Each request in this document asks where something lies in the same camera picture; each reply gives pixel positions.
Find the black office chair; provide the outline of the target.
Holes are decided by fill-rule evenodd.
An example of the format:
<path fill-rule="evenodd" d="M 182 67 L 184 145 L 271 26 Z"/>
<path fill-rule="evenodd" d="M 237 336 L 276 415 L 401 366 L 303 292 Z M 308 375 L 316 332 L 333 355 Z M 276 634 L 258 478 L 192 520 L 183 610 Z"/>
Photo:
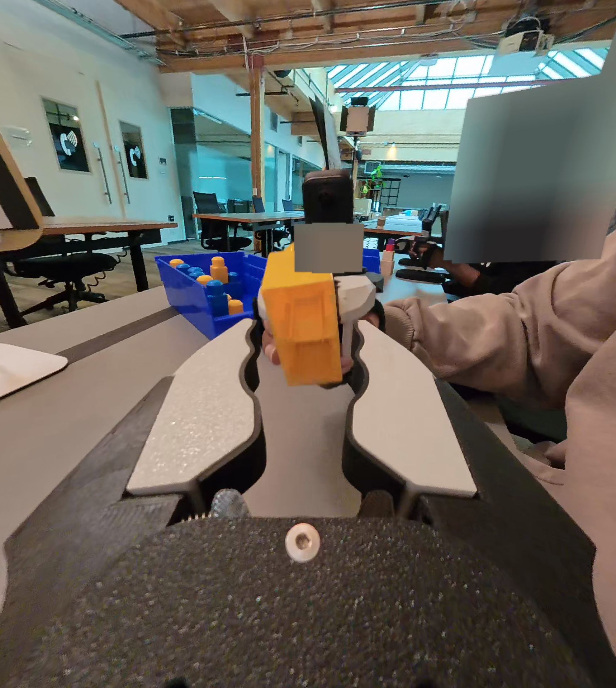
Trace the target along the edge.
<path fill-rule="evenodd" d="M 38 286 L 49 289 L 61 283 L 64 289 L 21 311 L 21 316 L 51 311 L 61 303 L 67 303 L 68 311 L 74 312 L 80 302 L 100 304 L 106 301 L 103 294 L 93 292 L 92 288 L 106 278 L 107 272 L 114 271 L 121 262 L 120 258 L 92 251 L 71 252 L 64 235 L 45 235 L 33 248 L 40 250 L 41 254 L 32 255 L 31 247 L 28 247 L 3 258 L 5 273 L 11 277 L 39 280 Z"/>
<path fill-rule="evenodd" d="M 215 193 L 193 192 L 194 205 L 197 214 L 213 214 L 220 212 L 220 206 Z M 198 218 L 200 224 L 200 245 L 204 250 L 214 252 L 233 252 L 249 248 L 253 244 L 251 238 L 244 236 L 229 236 L 228 224 L 224 221 L 209 218 Z"/>

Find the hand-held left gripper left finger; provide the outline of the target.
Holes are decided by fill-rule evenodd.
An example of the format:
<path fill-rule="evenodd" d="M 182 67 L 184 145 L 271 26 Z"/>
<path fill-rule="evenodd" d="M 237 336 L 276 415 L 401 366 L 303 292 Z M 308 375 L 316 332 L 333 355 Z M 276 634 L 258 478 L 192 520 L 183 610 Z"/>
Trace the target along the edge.
<path fill-rule="evenodd" d="M 180 495 L 211 512 L 222 490 L 246 492 L 267 465 L 259 387 L 261 323 L 245 318 L 175 372 L 125 491 Z"/>

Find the pile of coloured toy blocks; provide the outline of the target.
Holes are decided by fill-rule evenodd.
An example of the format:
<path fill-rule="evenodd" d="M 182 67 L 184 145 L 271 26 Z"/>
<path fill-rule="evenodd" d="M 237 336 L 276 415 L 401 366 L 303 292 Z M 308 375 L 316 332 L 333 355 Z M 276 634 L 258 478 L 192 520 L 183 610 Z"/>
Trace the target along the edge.
<path fill-rule="evenodd" d="M 228 270 L 222 255 L 211 258 L 208 270 L 182 259 L 170 259 L 168 264 L 203 288 L 213 317 L 237 315 L 244 311 L 243 288 L 238 274 Z"/>

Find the wooden pillar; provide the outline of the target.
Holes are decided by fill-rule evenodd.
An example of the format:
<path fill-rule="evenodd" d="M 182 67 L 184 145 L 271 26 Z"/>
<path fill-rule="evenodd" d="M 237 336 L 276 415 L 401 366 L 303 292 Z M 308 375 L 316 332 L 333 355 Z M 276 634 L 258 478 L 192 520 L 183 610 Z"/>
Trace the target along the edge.
<path fill-rule="evenodd" d="M 265 196 L 265 71 L 260 56 L 250 58 L 249 71 L 251 120 L 251 175 L 252 195 Z"/>

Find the person's right hand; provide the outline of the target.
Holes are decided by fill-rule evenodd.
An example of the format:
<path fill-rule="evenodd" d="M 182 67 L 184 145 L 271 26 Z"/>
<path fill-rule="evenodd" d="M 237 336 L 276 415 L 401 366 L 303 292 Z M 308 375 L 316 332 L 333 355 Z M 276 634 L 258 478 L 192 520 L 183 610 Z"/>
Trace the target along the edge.
<path fill-rule="evenodd" d="M 382 305 L 379 301 L 376 301 L 375 305 L 377 305 L 378 307 L 372 308 L 370 311 L 367 312 L 367 314 L 361 316 L 360 320 L 370 322 L 374 327 L 382 330 L 385 325 L 384 310 L 382 309 Z M 262 320 L 262 327 L 262 351 L 273 365 L 280 365 L 280 357 L 276 348 L 274 336 L 271 332 L 271 326 L 269 321 Z M 344 376 L 345 374 L 350 372 L 351 368 L 353 367 L 353 361 L 348 356 L 341 357 L 340 365 L 341 373 Z"/>

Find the yellow two-stud toy block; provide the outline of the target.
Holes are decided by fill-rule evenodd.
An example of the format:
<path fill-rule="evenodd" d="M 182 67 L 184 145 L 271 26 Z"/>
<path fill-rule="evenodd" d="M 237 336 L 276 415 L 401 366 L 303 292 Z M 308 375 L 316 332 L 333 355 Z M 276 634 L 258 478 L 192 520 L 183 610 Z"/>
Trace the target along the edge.
<path fill-rule="evenodd" d="M 271 253 L 259 290 L 286 383 L 342 382 L 336 287 L 329 272 L 295 269 L 294 245 Z"/>

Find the light panel on stand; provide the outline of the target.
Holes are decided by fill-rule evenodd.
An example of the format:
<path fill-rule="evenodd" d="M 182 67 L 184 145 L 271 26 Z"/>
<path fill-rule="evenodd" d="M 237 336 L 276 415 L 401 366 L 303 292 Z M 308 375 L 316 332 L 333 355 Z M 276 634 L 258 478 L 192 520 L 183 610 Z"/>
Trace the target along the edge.
<path fill-rule="evenodd" d="M 339 132 L 353 139 L 352 168 L 353 177 L 357 177 L 357 164 L 361 159 L 359 142 L 372 132 L 375 118 L 375 107 L 369 106 L 368 96 L 351 98 L 349 105 L 343 107 L 340 114 Z"/>

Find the phone icon door panel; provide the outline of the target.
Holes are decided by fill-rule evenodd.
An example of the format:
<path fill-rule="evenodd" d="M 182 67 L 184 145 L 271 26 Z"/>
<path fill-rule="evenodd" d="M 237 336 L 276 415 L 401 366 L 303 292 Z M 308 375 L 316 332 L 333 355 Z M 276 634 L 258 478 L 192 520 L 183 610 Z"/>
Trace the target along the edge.
<path fill-rule="evenodd" d="M 136 179 L 148 179 L 146 154 L 140 126 L 119 121 L 128 175 Z"/>
<path fill-rule="evenodd" d="M 90 165 L 77 108 L 45 97 L 42 98 L 42 104 L 59 168 L 89 173 Z"/>

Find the white ceiling device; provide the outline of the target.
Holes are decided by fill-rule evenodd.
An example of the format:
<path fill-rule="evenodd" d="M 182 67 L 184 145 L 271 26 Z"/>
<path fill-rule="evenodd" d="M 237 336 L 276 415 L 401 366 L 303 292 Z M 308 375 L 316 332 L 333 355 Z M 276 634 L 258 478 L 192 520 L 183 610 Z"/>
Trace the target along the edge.
<path fill-rule="evenodd" d="M 550 20 L 537 16 L 523 16 L 507 26 L 499 40 L 496 56 L 527 53 L 529 56 L 545 56 L 554 45 L 555 36 L 550 32 Z"/>

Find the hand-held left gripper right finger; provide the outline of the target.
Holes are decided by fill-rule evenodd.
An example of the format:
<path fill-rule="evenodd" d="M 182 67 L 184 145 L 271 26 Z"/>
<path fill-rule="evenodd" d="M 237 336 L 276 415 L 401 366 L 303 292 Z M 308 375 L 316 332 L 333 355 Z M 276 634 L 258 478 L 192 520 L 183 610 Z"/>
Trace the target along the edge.
<path fill-rule="evenodd" d="M 343 473 L 362 496 L 386 491 L 395 510 L 420 496 L 471 500 L 476 483 L 433 374 L 368 321 L 355 323 Z"/>

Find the person's right forearm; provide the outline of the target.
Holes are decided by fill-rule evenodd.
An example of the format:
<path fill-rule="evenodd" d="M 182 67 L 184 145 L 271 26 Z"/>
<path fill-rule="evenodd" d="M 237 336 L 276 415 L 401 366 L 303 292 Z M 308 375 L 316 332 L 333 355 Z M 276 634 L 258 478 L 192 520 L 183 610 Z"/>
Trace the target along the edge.
<path fill-rule="evenodd" d="M 558 407 L 586 366 L 616 384 L 616 230 L 598 259 L 561 263 L 500 295 L 384 305 L 387 334 L 438 378 Z"/>

